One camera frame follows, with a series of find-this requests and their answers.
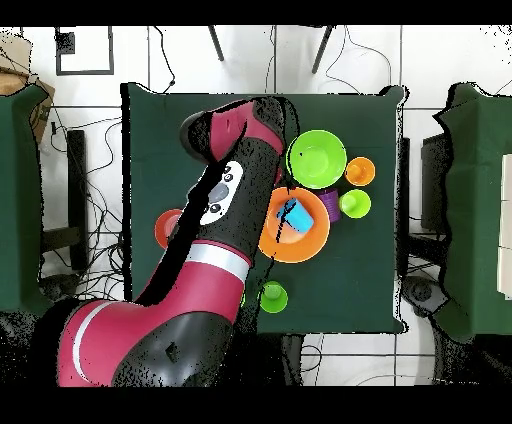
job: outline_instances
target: chair leg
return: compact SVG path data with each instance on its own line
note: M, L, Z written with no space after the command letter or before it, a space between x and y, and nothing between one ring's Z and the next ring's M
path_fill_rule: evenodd
M217 56L219 56L219 60L221 62L224 61L224 55L222 54L222 49L220 48L219 39L217 37L217 32L215 31L214 25L208 25L208 29L210 30L210 35L212 36L213 45L215 46L215 50L217 51Z
M322 60L322 56L324 55L325 47L327 46L327 41L329 41L329 37L331 36L333 25L327 25L324 32L324 37L322 38L322 42L320 43L320 47L318 49L318 53L316 54L315 63L313 65L313 72L316 74L318 71L318 66L320 65L320 61Z

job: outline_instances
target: green table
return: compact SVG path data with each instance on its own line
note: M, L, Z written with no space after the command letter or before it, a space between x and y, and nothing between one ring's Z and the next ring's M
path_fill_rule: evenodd
M30 128L47 94L29 85L0 96L0 311L42 315L51 305L39 291L41 179Z
M456 84L439 121L453 145L446 175L451 230L444 288L451 300L435 315L452 339L512 335L512 301L497 287L502 157L512 153L512 99Z
M204 165L181 147L178 129L201 110L214 109L244 95L158 95L128 84L131 155L132 288L135 298L151 276L163 250L154 237L158 216L182 208ZM325 129L345 144L348 158L367 156L376 178L367 187L372 209L363 219L343 216L314 258L299 264L276 263L269 279L287 290L287 308L261 312L263 333L400 332L393 318L394 183L397 110L404 92L386 95L287 95L297 109L301 131ZM293 136L293 125L287 133ZM341 178L343 193L350 186ZM256 296L270 259L259 251L247 279L246 296Z

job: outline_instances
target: white tile floor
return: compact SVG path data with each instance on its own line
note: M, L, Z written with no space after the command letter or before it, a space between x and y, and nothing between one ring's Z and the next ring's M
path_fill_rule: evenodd
M225 61L220 62L206 27L161 27L163 45L169 64L176 75L176 84L169 90L176 92L261 93L267 86L273 92L274 66L270 41L271 26L217 26L217 34ZM409 26L402 30L395 26L350 26L351 41L345 40L344 52L329 71L329 75L345 80L362 93L378 93L388 85L403 84L410 91L404 110L404 134L411 139L411 216L421 213L420 147L422 140L440 133L441 127L432 118L444 107L451 84L476 81L480 87L494 94L512 77L511 31L509 26ZM83 125L121 115L121 82L138 82L153 91L163 91L172 79L161 51L161 38L153 27L113 27L114 75L57 76L55 71L54 29L43 27L16 27L33 43L31 71L44 82L56 88L55 105L50 121L59 125L59 117L66 127ZM108 44L98 34L106 28L76 27L77 49L85 46L76 57L69 56L66 69L88 69L105 66ZM354 92L347 84L326 77L327 68L340 54L345 36L343 25L338 25L327 44L316 75L311 73L313 61L324 30L299 26L279 25L277 30L277 92L329 93ZM94 41L97 58L87 61L88 43ZM373 51L354 45L363 44L384 53L391 65ZM512 94L512 84L501 94ZM87 168L108 163L111 159L105 145L106 129L118 121L112 120L84 127L87 140ZM47 128L42 142L43 194L45 199L44 224L47 228L67 224L65 207L66 156L50 145L51 130ZM109 209L122 216L121 200L121 137L120 126L108 134L113 151L113 164L90 175L90 181L104 194ZM56 147L65 149L62 133L53 137ZM91 189L93 199L102 204L99 194ZM90 227L94 215L90 211ZM104 231L119 231L113 218L107 218ZM420 230L411 222L412 230ZM115 236L101 235L101 246L115 242ZM63 258L68 261L66 249ZM57 256L45 255L45 270L65 272ZM99 260L92 271L110 269L106 259ZM435 269L426 271L434 273ZM109 282L107 290L115 282ZM122 296L119 283L113 293ZM323 353L320 366L304 372L306 385L413 385L430 384L434 366L432 329L426 319L416 317L411 307L400 302L400 316L408 331L398 336L373 334L308 335L306 343ZM310 347L303 350L303 369L314 367L318 352Z

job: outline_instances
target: green bowl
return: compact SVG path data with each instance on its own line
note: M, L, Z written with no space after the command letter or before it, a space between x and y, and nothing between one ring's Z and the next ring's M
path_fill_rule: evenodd
M286 168L304 187L321 189L343 175L347 152L341 140L324 130L311 130L297 137L286 152Z

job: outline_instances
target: small green cup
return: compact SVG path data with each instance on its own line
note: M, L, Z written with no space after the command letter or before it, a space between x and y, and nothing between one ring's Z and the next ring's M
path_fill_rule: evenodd
M268 281L263 285L261 294L261 309L269 314L281 312L288 304L288 294L277 281Z
M362 218L372 206L368 193L363 190L350 190L340 197L339 207L341 211L350 218Z

